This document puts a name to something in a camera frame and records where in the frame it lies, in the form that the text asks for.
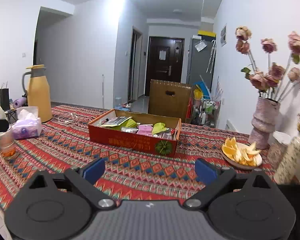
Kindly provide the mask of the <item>plate of orange slices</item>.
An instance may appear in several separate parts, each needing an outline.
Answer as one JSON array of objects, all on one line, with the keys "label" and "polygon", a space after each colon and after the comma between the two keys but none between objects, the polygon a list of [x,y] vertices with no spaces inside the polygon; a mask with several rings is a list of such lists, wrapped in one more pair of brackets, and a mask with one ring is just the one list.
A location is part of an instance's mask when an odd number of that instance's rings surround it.
[{"label": "plate of orange slices", "polygon": [[262,157],[256,148],[256,142],[245,145],[236,141],[236,138],[227,138],[221,146],[223,157],[232,166],[242,170],[253,170],[261,166]]}]

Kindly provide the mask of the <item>colourful patterned tablecloth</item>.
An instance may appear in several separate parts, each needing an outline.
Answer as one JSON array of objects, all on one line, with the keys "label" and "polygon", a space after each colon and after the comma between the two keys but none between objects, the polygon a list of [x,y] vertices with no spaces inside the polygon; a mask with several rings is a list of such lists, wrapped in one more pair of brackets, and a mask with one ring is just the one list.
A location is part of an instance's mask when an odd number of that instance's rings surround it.
[{"label": "colourful patterned tablecloth", "polygon": [[82,167],[96,158],[106,160],[106,170],[96,187],[116,200],[184,201],[203,188],[194,162],[204,158],[222,167],[221,146],[227,138],[246,144],[242,133],[182,124],[174,158],[91,142],[88,122],[102,114],[100,109],[69,105],[53,107],[52,119],[43,124],[43,135],[18,140],[17,157],[3,158],[0,152],[0,208],[6,209],[26,181],[38,170],[63,172]]}]

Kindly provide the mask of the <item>orange cardboard snack box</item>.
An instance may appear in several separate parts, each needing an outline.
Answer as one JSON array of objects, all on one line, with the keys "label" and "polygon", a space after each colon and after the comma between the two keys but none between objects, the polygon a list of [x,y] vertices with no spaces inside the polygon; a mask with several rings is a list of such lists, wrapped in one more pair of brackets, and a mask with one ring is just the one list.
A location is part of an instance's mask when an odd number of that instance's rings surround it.
[{"label": "orange cardboard snack box", "polygon": [[[109,121],[113,118],[122,116],[130,117],[132,120],[142,125],[154,125],[161,122],[165,124],[167,128],[172,130],[172,138],[165,139],[137,133],[128,133],[101,126],[107,120]],[[111,109],[89,122],[88,129],[90,140],[93,142],[131,148],[136,151],[150,153],[153,155],[174,157],[181,130],[181,119]]]}]

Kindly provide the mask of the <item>cluttered storage rack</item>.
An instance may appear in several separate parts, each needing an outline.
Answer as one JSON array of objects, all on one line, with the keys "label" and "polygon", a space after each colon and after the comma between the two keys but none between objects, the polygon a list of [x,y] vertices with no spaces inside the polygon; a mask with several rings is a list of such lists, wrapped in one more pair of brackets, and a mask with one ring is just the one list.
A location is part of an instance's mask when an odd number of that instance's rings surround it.
[{"label": "cluttered storage rack", "polygon": [[203,77],[193,84],[187,107],[186,123],[216,128],[222,104],[223,90],[219,81],[212,94]]}]

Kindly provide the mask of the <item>pink vase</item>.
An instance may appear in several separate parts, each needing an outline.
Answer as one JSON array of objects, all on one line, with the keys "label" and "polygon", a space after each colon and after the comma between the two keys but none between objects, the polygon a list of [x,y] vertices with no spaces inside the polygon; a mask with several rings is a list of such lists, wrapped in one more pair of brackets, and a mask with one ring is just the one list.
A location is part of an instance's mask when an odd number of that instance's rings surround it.
[{"label": "pink vase", "polygon": [[270,135],[275,131],[276,120],[281,104],[277,101],[259,97],[251,124],[253,129],[248,142],[256,143],[256,148],[264,150],[268,147]]}]

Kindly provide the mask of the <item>speckled tall bottle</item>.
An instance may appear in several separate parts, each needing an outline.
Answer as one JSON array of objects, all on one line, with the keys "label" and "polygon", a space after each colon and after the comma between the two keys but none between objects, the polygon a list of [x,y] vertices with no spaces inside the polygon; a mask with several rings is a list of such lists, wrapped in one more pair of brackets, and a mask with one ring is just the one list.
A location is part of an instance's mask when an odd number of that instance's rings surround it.
[{"label": "speckled tall bottle", "polygon": [[286,152],[275,172],[273,179],[278,185],[289,184],[296,174],[300,163],[300,132],[288,145]]}]

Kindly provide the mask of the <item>purple tissue pack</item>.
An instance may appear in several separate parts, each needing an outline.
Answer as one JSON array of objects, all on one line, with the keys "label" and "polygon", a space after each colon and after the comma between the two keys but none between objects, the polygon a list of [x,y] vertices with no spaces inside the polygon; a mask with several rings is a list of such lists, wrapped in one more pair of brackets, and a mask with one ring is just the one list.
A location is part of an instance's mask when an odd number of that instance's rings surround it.
[{"label": "purple tissue pack", "polygon": [[17,121],[12,125],[16,140],[39,137],[42,133],[42,121],[38,116],[38,107],[20,107],[17,109]]}]

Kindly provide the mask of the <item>small glass cup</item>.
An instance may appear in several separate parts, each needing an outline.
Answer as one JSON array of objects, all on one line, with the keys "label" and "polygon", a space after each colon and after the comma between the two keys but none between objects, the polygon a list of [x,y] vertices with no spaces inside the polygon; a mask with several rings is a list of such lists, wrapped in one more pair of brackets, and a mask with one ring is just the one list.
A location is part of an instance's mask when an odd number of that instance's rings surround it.
[{"label": "small glass cup", "polygon": [[5,158],[12,157],[16,153],[13,131],[11,128],[6,132],[0,133],[0,149]]}]

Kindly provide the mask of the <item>yellow thermos jug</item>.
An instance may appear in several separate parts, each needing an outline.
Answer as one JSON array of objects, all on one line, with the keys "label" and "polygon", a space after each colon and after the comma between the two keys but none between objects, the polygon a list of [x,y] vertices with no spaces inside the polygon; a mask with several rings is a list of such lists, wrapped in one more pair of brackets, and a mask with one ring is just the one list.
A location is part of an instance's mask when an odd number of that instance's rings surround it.
[{"label": "yellow thermos jug", "polygon": [[45,76],[43,64],[27,67],[29,72],[22,75],[21,84],[27,97],[28,106],[38,107],[38,117],[42,122],[52,119],[50,86]]}]

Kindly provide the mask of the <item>purple yoga mat roll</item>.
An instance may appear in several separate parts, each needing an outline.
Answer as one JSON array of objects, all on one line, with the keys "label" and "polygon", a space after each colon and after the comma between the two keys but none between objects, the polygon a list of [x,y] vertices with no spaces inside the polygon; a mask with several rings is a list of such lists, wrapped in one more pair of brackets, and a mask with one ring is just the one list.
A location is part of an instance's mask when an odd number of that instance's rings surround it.
[{"label": "purple yoga mat roll", "polygon": [[13,102],[13,107],[14,107],[15,109],[18,109],[18,108],[20,108],[20,107],[24,107],[24,106],[26,106],[26,105],[27,105],[27,97],[24,97],[24,96],[22,96],[21,98],[15,100],[15,101]]}]

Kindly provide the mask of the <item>white mop stick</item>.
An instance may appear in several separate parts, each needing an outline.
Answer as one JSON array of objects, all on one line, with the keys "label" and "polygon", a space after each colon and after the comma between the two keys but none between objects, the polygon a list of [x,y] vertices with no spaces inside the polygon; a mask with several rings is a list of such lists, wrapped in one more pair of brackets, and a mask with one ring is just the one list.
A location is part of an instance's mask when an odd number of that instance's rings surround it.
[{"label": "white mop stick", "polygon": [[102,74],[102,108],[105,109],[105,103],[104,103],[104,74]]}]

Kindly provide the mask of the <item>dried pink roses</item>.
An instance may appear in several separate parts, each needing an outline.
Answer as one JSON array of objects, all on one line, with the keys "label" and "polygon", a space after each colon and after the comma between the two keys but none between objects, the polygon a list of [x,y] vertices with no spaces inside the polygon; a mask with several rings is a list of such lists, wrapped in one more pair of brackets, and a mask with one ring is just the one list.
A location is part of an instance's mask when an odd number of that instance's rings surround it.
[{"label": "dried pink roses", "polygon": [[258,68],[250,49],[252,32],[246,26],[239,26],[235,30],[236,51],[247,55],[250,64],[241,69],[245,79],[249,80],[258,90],[259,97],[281,103],[287,95],[300,85],[300,68],[291,64],[300,64],[300,35],[293,31],[288,35],[289,57],[285,67],[271,61],[271,55],[277,51],[277,44],[272,38],[263,38],[261,47],[267,55],[267,69]]}]

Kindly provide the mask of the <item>grey refrigerator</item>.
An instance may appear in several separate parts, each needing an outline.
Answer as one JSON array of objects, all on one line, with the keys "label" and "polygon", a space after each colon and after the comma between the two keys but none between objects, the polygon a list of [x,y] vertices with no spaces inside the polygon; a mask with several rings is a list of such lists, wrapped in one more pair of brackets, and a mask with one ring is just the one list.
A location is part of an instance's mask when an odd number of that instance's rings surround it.
[{"label": "grey refrigerator", "polygon": [[193,35],[189,45],[189,59],[187,64],[186,82],[195,84],[204,81],[208,89],[211,89],[213,80],[212,57],[214,55],[216,35]]}]

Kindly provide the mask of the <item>dark entrance door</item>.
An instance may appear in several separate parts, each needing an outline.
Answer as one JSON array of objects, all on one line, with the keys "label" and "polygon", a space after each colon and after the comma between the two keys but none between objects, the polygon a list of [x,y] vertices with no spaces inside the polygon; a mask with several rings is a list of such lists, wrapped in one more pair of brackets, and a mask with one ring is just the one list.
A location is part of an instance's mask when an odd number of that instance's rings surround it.
[{"label": "dark entrance door", "polygon": [[149,96],[151,80],[181,82],[184,39],[149,37],[145,96]]}]

